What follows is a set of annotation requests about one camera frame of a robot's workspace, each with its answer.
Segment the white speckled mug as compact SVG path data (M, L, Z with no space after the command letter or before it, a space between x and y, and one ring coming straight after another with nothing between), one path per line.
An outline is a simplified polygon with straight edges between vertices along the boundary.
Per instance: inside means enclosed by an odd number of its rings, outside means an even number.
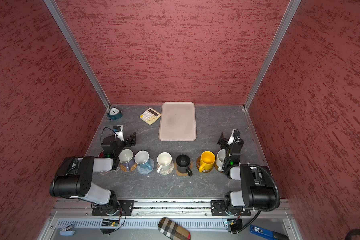
M226 157L226 150L221 149L216 156L216 161L215 163L221 168L223 169L223 164L225 161L225 157Z

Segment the red inside mug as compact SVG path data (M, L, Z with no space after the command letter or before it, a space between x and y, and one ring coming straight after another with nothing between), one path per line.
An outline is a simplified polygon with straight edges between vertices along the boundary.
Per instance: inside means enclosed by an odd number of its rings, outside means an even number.
M98 157L99 157L99 158L104 158L104 157L105 157L104 152L103 152L103 151L100 152L99 155L98 155Z

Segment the lilac mug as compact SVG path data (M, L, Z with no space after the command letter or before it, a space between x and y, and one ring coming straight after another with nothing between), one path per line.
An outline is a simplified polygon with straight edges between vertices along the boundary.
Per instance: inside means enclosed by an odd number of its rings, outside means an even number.
M130 149L124 149L118 156L120 164L124 165L126 168L132 167L135 163L134 153Z

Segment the brown round coaster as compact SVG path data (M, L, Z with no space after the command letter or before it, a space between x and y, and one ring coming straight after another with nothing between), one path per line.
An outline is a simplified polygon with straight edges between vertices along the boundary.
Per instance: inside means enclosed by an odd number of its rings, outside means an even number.
M223 173L222 169L221 169L216 163L214 163L214 168L215 168L219 173Z

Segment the blue mug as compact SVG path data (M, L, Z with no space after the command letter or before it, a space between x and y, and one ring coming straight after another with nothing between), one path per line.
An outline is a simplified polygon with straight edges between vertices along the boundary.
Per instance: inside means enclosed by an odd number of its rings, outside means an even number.
M143 170L149 172L153 169L154 164L151 164L151 158L147 151L139 151L135 155L135 163Z

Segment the yellow mug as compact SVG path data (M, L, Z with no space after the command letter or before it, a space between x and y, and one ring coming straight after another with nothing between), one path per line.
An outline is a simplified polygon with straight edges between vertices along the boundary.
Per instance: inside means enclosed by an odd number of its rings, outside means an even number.
M214 167L216 157L214 153L210 151L205 151L201 154L199 161L199 172L200 173L208 173Z

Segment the pink flower coaster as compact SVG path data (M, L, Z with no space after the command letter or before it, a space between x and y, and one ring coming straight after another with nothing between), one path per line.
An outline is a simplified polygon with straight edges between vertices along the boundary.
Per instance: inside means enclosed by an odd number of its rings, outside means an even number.
M116 172L118 172L119 170L120 170L120 168L117 168L117 169L115 169L115 170L110 170L110 171L101 171L100 174L101 174L101 175L106 175L106 174L108 174L108 173L116 173Z

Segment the woven rattan coaster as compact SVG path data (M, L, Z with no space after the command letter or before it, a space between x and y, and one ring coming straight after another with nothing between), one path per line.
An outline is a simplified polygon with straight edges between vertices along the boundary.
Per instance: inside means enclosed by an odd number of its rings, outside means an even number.
M126 173L129 173L129 172L132 172L134 171L136 168L137 168L137 164L134 164L132 167L130 167L129 169L126 168L124 165L120 164L120 168L123 172L126 172Z

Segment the dark brown glossy coaster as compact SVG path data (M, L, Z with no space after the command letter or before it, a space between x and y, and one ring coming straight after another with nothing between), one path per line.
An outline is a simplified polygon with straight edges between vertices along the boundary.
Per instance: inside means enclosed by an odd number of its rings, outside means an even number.
M202 160L201 157L198 157L197 159L197 162L196 162L196 166L197 166L197 170L200 172L200 173L209 173L213 166L214 166L214 162L205 162Z

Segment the black mug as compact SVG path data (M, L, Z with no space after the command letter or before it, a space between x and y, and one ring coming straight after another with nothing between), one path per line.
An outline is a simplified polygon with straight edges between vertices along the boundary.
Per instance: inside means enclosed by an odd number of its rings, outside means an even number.
M176 164L178 165L177 170L180 173L187 173L189 177L193 176L193 172L190 168L191 159L187 155L179 155L176 158Z

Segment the paw shaped cork coaster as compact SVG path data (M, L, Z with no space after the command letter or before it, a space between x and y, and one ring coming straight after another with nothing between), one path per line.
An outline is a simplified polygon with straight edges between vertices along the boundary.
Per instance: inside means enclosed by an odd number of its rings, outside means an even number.
M176 163L174 163L174 167L175 167L175 169L176 169L176 174L177 174L177 176L180 176L180 177L188 177L188 174L187 173L180 173L178 170L177 170L177 167L178 167L178 165L176 164ZM191 165L190 165L190 168L191 168L191 170L193 169L193 167L194 167L194 163L193 162L191 162Z

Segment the grey knitted coaster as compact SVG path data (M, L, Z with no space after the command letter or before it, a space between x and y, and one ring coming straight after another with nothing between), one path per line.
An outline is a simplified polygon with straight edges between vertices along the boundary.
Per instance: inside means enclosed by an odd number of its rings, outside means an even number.
M153 169L155 165L151 165L151 163L148 163L146 165L138 165L137 170L141 175L148 175Z

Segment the multicolour woven coaster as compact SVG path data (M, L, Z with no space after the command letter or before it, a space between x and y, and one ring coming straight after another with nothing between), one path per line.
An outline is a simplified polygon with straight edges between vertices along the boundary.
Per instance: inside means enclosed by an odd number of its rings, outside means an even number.
M170 163L167 166L158 165L157 173L160 175L168 175L173 171L173 169L174 169L174 163Z

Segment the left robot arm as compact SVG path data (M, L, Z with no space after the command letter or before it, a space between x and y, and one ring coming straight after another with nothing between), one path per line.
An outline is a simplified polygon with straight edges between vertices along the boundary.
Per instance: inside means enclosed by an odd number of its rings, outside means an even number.
M93 205L94 211L104 215L122 212L116 193L92 182L93 173L116 170L120 164L119 155L136 144L134 132L129 138L120 140L116 134L103 139L103 158L94 156L65 158L50 185L52 197L80 199Z

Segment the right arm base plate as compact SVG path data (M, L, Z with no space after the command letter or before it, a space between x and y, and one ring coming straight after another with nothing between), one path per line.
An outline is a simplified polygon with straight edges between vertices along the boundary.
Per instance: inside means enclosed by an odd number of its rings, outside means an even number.
M250 210L245 210L243 207L234 207L234 206L226 206L225 202L222 200L212 200L211 202L211 212L212 216L227 216L227 217L238 217L251 216Z

